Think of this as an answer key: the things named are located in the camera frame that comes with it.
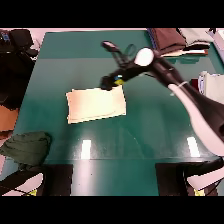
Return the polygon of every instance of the stack of folded clothes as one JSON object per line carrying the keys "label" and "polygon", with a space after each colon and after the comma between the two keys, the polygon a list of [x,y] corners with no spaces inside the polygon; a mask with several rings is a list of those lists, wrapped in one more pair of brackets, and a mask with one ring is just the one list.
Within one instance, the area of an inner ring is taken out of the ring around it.
{"label": "stack of folded clothes", "polygon": [[152,46],[162,56],[207,55],[213,38],[209,28],[147,28]]}

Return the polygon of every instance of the brown folded cloth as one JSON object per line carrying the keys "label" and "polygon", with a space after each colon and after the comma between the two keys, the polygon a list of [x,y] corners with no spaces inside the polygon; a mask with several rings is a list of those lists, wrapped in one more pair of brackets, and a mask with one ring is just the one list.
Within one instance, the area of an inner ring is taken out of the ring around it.
{"label": "brown folded cloth", "polygon": [[185,39],[176,28],[152,28],[152,33],[161,54],[182,50],[186,47]]}

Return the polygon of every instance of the glossy tabletop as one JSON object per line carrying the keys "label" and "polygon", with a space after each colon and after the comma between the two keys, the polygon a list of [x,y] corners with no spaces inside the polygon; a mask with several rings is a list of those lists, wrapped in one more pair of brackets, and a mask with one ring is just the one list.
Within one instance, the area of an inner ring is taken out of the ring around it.
{"label": "glossy tabletop", "polygon": [[[155,79],[140,76],[123,86],[127,115],[68,124],[66,92],[96,88],[117,68],[100,43],[122,51],[151,47],[146,31],[61,32],[45,35],[14,134],[46,131],[52,136],[46,163],[73,164],[72,195],[158,195],[154,165],[195,161],[213,155],[195,135],[184,106]],[[224,73],[213,46],[208,56],[168,59],[186,81],[201,71]],[[197,142],[194,158],[189,138]],[[90,160],[82,144],[91,141]]]}

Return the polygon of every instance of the brown object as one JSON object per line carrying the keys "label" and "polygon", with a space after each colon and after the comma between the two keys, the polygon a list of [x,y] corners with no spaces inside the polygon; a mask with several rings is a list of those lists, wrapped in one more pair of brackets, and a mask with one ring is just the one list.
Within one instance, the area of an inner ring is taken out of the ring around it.
{"label": "brown object", "polygon": [[175,28],[152,28],[151,30],[161,54],[182,50],[186,47],[185,39]]}
{"label": "brown object", "polygon": [[0,132],[14,130],[19,111],[0,106]]}

